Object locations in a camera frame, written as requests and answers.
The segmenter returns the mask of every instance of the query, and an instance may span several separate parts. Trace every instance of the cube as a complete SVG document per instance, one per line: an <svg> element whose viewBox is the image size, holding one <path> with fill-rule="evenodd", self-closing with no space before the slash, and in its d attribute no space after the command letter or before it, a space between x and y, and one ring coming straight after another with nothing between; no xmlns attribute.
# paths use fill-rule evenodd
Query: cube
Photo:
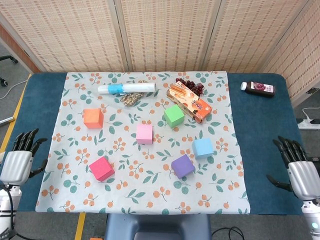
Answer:
<svg viewBox="0 0 320 240"><path fill-rule="evenodd" d="M179 179L196 170L195 166L186 154L174 160L171 163L171 168Z"/></svg>
<svg viewBox="0 0 320 240"><path fill-rule="evenodd" d="M164 118L170 128L173 129L175 126L184 122L185 114L181 108L175 104L164 111Z"/></svg>
<svg viewBox="0 0 320 240"><path fill-rule="evenodd" d="M104 114L100 108L84 109L83 123L88 129L101 129L104 124Z"/></svg>
<svg viewBox="0 0 320 240"><path fill-rule="evenodd" d="M152 144L153 143L152 125L138 124L136 126L136 142L138 144Z"/></svg>
<svg viewBox="0 0 320 240"><path fill-rule="evenodd" d="M97 161L90 164L89 168L91 169L94 177L100 182L103 182L115 173L110 163L107 159L105 159L104 156L100 157Z"/></svg>
<svg viewBox="0 0 320 240"><path fill-rule="evenodd" d="M210 138L201 138L194 140L192 143L192 149L195 159L202 159L210 157L214 153Z"/></svg>

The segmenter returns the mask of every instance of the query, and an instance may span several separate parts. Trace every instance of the floral tablecloth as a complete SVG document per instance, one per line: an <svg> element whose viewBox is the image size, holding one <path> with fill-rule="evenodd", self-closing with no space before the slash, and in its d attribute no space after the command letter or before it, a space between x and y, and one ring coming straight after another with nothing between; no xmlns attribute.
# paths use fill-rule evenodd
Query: floral tablecloth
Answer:
<svg viewBox="0 0 320 240"><path fill-rule="evenodd" d="M166 91L176 78L202 83L213 107L203 124L188 115L171 129L164 110L173 105ZM99 95L103 84L156 82L126 107L120 95ZM100 108L102 129L83 124L83 110ZM153 144L136 142L137 124L153 127ZM210 138L212 156L195 160L192 142ZM187 154L195 172L182 179L171 162ZM115 174L98 182L89 165L101 156ZM124 214L248 214L250 205L231 111L228 77L213 72L69 72L61 97L37 212Z"/></svg>

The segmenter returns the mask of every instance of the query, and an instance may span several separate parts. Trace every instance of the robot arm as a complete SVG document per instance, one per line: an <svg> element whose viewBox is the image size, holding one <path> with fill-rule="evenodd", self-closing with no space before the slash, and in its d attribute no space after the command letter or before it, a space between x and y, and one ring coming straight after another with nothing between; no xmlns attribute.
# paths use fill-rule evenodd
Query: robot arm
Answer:
<svg viewBox="0 0 320 240"><path fill-rule="evenodd" d="M297 141L278 136L273 143L280 151L289 175L290 183L279 182L267 175L278 188L293 192L303 201L301 207L313 240L320 240L320 177L317 158L307 158L305 150Z"/></svg>
<svg viewBox="0 0 320 240"><path fill-rule="evenodd" d="M3 163L0 181L0 239L8 240L16 233L14 232L14 217L16 215L22 192L22 186L29 178L41 173L48 160L42 162L40 168L31 170L34 156L46 138L40 138L33 143L38 128L26 134L19 134L14 142L13 148L8 152Z"/></svg>

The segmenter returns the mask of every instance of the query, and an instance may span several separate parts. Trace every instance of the light blue cube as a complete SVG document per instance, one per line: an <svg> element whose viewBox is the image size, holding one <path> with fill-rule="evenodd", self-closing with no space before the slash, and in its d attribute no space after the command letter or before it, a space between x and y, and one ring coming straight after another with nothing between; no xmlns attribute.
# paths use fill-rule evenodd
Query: light blue cube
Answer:
<svg viewBox="0 0 320 240"><path fill-rule="evenodd" d="M202 138L194 140L192 143L192 149L195 159L203 159L210 157L214 153L210 138Z"/></svg>

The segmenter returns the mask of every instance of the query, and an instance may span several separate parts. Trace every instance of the gray floor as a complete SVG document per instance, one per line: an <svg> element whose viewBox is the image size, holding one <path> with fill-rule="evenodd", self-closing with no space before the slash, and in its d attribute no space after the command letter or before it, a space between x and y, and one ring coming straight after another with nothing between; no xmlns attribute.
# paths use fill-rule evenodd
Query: gray floor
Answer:
<svg viewBox="0 0 320 240"><path fill-rule="evenodd" d="M6 55L10 55L10 53L0 45L0 56ZM27 80L28 75L28 71L20 62L13 64L10 59L0 61L0 77L8 82L7 87L0 86L0 98L2 98L13 85ZM5 99L0 100L0 120L13 116L24 87L25 83L15 86ZM7 129L8 125L0 126L0 145L2 144Z"/></svg>
<svg viewBox="0 0 320 240"><path fill-rule="evenodd" d="M0 46L0 56L8 52ZM10 60L0 62L0 76L8 80L10 86L27 79L28 72L18 63L13 65ZM0 100L0 119L12 116L20 95L23 84L15 87L9 96ZM9 88L0 87L0 97ZM304 107L320 107L320 92L309 98L295 109L297 118L304 118L301 109ZM311 118L320 118L320 110L309 110ZM2 143L7 127L0 127L0 143ZM301 131L303 143L311 156L320 156L320 132ZM16 217L16 230L29 238L45 240L72 240L75 237L79 214L77 213L36 213L18 212ZM82 234L83 240L105 233L106 214L87 213ZM311 240L306 222L301 216L277 215L213 215L211 216L211 230L222 227L239 227L246 240ZM241 238L232 235L232 240ZM228 231L218 232L214 240L228 239Z"/></svg>

